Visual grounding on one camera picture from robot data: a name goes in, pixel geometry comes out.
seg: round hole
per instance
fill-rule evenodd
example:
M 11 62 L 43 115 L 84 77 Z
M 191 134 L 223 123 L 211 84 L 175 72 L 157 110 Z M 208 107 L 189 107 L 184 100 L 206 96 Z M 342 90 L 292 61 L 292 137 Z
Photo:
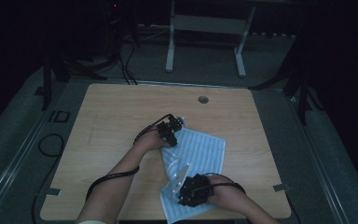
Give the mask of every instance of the round hole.
M 209 99 L 206 96 L 200 96 L 199 97 L 199 102 L 202 103 L 202 104 L 207 104 L 209 102 Z

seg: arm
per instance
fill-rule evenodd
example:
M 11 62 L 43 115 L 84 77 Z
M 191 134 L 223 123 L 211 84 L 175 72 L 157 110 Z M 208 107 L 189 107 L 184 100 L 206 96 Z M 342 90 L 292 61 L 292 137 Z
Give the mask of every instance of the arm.
M 223 176 L 210 176 L 211 184 L 231 183 Z M 277 224 L 279 223 L 268 214 L 257 203 L 237 188 L 230 186 L 219 186 L 213 188 L 214 196 L 208 198 L 208 203 L 217 205 L 220 208 L 241 213 L 254 224 Z
M 147 151 L 166 146 L 168 144 L 159 138 L 157 131 L 145 133 L 108 174 L 131 171 L 141 163 Z M 130 175 L 99 184 L 87 199 L 76 223 L 86 220 L 115 223 L 129 193 L 132 180 L 133 175 Z

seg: blue striped cloth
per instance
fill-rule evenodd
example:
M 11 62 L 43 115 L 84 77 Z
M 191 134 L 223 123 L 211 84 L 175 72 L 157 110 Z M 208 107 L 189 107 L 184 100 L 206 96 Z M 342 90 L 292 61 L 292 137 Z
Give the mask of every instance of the blue striped cloth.
M 169 182 L 160 190 L 162 208 L 168 224 L 187 219 L 214 208 L 211 204 L 197 207 L 179 204 L 174 183 L 178 173 L 189 165 L 187 176 L 196 174 L 221 174 L 225 155 L 226 140 L 206 133 L 183 128 L 175 133 L 178 145 L 161 150 L 162 160 Z

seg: table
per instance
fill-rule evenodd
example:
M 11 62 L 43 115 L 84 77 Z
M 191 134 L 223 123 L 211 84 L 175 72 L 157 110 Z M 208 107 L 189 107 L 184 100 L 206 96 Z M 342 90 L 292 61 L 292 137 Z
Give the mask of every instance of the table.
M 200 96 L 209 99 L 199 102 Z M 186 127 L 226 139 L 223 175 L 240 183 L 274 217 L 289 217 L 285 193 L 273 186 L 281 179 L 273 160 L 253 95 L 245 89 L 92 84 L 63 152 L 41 217 L 73 220 L 90 184 L 105 175 L 131 147 L 144 127 L 166 114 L 186 118 Z M 158 150 L 144 157 L 120 220 L 165 219 L 159 190 L 167 183 Z M 194 219 L 243 218 L 221 209 Z
M 167 62 L 165 71 L 172 72 L 173 70 L 173 56 L 175 52 L 174 32 L 175 30 L 200 31 L 210 33 L 221 33 L 230 35 L 240 35 L 240 44 L 234 48 L 235 61 L 237 63 L 238 75 L 245 77 L 245 67 L 243 65 L 242 50 L 249 34 L 252 19 L 255 14 L 255 7 L 251 7 L 246 20 L 226 19 L 226 18 L 211 18 L 202 16 L 188 16 L 175 13 L 175 1 L 171 1 L 171 19 L 170 19 L 170 44 L 168 46 Z

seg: hand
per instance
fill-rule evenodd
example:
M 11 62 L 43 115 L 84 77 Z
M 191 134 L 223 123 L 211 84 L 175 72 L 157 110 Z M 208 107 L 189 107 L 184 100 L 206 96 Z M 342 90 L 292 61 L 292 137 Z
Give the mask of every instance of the hand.
M 157 126 L 153 126 L 135 142 L 134 146 L 150 151 L 162 147 L 169 147 L 170 144 L 159 137 Z
M 233 183 L 228 178 L 221 175 L 208 176 L 211 184 Z M 247 198 L 239 189 L 233 186 L 217 186 L 213 188 L 214 196 L 208 198 L 207 203 L 212 203 L 220 208 L 232 212 L 241 213 L 241 203 L 243 198 Z

